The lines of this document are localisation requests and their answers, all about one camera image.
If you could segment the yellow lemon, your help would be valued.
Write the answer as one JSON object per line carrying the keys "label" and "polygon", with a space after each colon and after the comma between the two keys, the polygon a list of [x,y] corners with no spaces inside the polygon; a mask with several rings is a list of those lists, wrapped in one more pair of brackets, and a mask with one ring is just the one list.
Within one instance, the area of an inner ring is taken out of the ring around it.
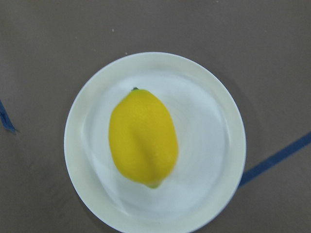
{"label": "yellow lemon", "polygon": [[149,188],[160,186],[178,158],[168,109],[151,92],[137,87],[112,111],[108,139],[118,171]]}

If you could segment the white round plate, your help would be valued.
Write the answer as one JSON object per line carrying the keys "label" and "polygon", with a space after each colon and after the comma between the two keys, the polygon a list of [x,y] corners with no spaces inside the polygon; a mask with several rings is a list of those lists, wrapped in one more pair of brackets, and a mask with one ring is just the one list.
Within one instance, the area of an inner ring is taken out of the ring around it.
{"label": "white round plate", "polygon": [[[179,156],[155,189],[123,177],[108,145],[111,112],[133,88],[168,108]],[[83,86],[69,112],[64,154],[87,208],[123,233],[190,233],[212,221],[239,186],[246,158],[241,114],[225,86],[187,58],[145,52],[120,58]]]}

